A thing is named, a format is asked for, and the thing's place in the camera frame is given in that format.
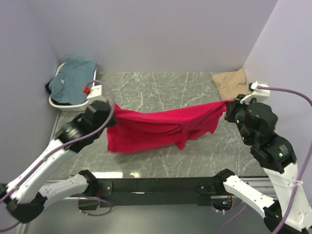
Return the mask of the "red t shirt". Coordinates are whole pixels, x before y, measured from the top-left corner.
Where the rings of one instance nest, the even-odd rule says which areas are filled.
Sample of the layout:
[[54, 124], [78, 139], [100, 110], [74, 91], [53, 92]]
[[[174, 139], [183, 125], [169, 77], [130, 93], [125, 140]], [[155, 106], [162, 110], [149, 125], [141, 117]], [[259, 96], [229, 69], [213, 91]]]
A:
[[213, 134], [226, 111], [226, 101], [216, 101], [169, 111], [142, 113], [115, 107], [117, 124], [107, 129], [107, 150], [131, 154], [176, 145]]

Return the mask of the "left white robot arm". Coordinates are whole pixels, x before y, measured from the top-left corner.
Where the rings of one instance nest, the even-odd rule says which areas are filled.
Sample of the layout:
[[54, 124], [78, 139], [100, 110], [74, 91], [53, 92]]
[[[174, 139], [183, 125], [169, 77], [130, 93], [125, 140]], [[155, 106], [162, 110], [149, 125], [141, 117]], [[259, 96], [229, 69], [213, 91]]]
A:
[[98, 179], [88, 170], [67, 180], [46, 185], [54, 172], [98, 139], [103, 130], [116, 124], [115, 105], [92, 102], [84, 113], [65, 123], [45, 151], [16, 179], [0, 186], [0, 200], [19, 223], [29, 223], [45, 208], [72, 195], [97, 195]]

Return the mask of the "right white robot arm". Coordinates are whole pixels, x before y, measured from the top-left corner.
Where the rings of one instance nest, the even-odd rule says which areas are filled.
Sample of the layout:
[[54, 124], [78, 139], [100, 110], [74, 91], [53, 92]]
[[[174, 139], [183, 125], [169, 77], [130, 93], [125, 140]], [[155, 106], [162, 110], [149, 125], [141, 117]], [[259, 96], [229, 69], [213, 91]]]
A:
[[226, 104], [225, 120], [237, 125], [243, 143], [270, 179], [275, 198], [269, 197], [224, 169], [214, 176], [220, 190], [237, 196], [260, 216], [273, 234], [306, 234], [312, 226], [312, 208], [297, 178], [291, 143], [275, 133], [278, 117], [269, 105], [239, 95]]

